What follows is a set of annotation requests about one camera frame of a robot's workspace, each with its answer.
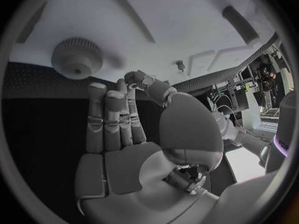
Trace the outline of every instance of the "cable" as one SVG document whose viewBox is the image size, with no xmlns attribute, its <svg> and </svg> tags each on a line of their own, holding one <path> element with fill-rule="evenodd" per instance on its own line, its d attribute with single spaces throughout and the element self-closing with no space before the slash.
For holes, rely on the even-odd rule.
<svg viewBox="0 0 299 224">
<path fill-rule="evenodd" d="M 216 108 L 215 108 L 215 107 L 216 107 L 216 103 L 217 103 L 217 102 L 220 100 L 220 98 L 223 97 L 223 96 L 226 97 L 226 98 L 229 100 L 229 102 L 230 102 L 230 104 L 231 104 L 231 107 L 233 107 L 233 103 L 232 103 L 231 99 L 230 99 L 227 95 L 222 94 L 222 95 L 219 96 L 219 98 L 218 98 L 218 99 L 215 101 L 215 103 L 214 103 L 214 108 L 213 108 L 214 111 L 216 110 Z"/>
<path fill-rule="evenodd" d="M 220 109 L 221 107 L 226 107 L 226 108 L 228 108 L 228 109 L 233 113 L 233 116 L 234 116 L 234 118 L 235 118 L 236 123 L 237 123 L 240 127 L 242 127 L 242 126 L 240 125 L 240 123 L 238 122 L 237 117 L 236 117 L 234 111 L 233 111 L 229 106 L 227 106 L 227 105 L 221 105 L 221 106 L 219 106 L 217 109 Z"/>
</svg>

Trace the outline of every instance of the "wire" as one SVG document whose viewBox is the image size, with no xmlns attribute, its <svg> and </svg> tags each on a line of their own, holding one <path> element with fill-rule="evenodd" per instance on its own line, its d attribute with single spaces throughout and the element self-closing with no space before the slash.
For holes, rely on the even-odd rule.
<svg viewBox="0 0 299 224">
<path fill-rule="evenodd" d="M 221 106 L 219 106 L 217 109 L 220 109 L 221 107 L 226 107 L 226 108 L 228 108 L 228 109 L 233 113 L 233 116 L 234 116 L 234 118 L 235 118 L 236 123 L 237 123 L 240 127 L 242 127 L 242 126 L 240 125 L 240 123 L 238 122 L 235 113 L 233 112 L 233 110 L 232 110 L 229 106 L 221 105 Z"/>
<path fill-rule="evenodd" d="M 231 101 L 231 99 L 227 96 L 227 95 L 225 95 L 225 94 L 222 94 L 222 95 L 220 95 L 219 96 L 219 98 L 215 101 L 215 103 L 214 103 L 214 108 L 213 108 L 213 110 L 215 111 L 216 110 L 216 103 L 220 100 L 220 98 L 221 97 L 226 97 L 228 100 L 229 100 L 229 102 L 230 102 L 230 104 L 231 104 L 231 107 L 233 107 L 233 103 L 232 103 L 232 101 Z"/>
</svg>

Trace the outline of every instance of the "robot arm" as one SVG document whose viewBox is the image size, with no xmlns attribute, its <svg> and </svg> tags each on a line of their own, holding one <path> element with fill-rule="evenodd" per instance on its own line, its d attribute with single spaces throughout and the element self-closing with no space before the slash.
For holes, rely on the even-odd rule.
<svg viewBox="0 0 299 224">
<path fill-rule="evenodd" d="M 230 140 L 236 146 L 242 146 L 257 155 L 260 159 L 259 164 L 265 167 L 270 149 L 268 143 L 254 137 L 240 127 L 235 127 L 230 119 L 219 112 L 214 112 L 213 116 L 217 121 L 223 140 Z"/>
</svg>

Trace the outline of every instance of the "purple light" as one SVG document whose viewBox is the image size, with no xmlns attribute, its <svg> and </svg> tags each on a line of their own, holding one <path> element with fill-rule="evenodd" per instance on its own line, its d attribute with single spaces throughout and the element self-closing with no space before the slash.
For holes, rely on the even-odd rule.
<svg viewBox="0 0 299 224">
<path fill-rule="evenodd" d="M 280 151 L 280 153 L 282 153 L 285 157 L 288 157 L 288 155 L 289 155 L 288 152 L 287 152 L 284 148 L 282 148 L 282 147 L 280 146 L 276 134 L 274 135 L 273 143 L 274 143 L 274 145 L 276 146 L 276 148 Z"/>
</svg>

